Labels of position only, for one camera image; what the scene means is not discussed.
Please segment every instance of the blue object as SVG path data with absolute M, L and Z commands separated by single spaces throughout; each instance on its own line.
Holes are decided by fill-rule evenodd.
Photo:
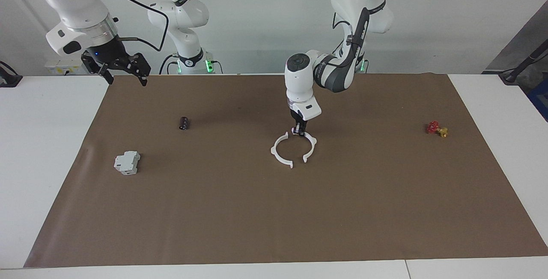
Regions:
M 527 97 L 548 122 L 548 79 L 529 92 Z

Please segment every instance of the brown tablecloth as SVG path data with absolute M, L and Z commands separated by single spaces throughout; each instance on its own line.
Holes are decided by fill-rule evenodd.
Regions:
M 279 146 L 294 169 L 270 154 L 294 125 L 285 91 L 282 76 L 117 76 L 25 267 L 548 255 L 447 76 L 318 88 L 309 162 L 306 140 Z

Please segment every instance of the white plastic block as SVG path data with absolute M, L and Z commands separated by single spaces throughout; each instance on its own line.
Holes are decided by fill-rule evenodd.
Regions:
M 114 168 L 123 175 L 137 174 L 137 163 L 140 159 L 141 155 L 135 151 L 125 152 L 123 155 L 116 157 Z

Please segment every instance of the green indicator light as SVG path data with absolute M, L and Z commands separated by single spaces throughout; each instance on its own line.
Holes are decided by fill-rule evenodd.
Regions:
M 207 67 L 207 72 L 213 72 L 213 64 L 210 60 L 205 60 L 205 66 Z

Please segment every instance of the white table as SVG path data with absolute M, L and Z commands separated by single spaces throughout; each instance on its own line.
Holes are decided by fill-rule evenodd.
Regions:
M 496 76 L 450 78 L 547 242 L 548 124 L 519 88 L 503 85 Z M 15 89 L 0 89 L 0 279 L 546 278 L 547 257 L 17 269 L 29 255 L 106 88 L 99 77 L 26 77 Z

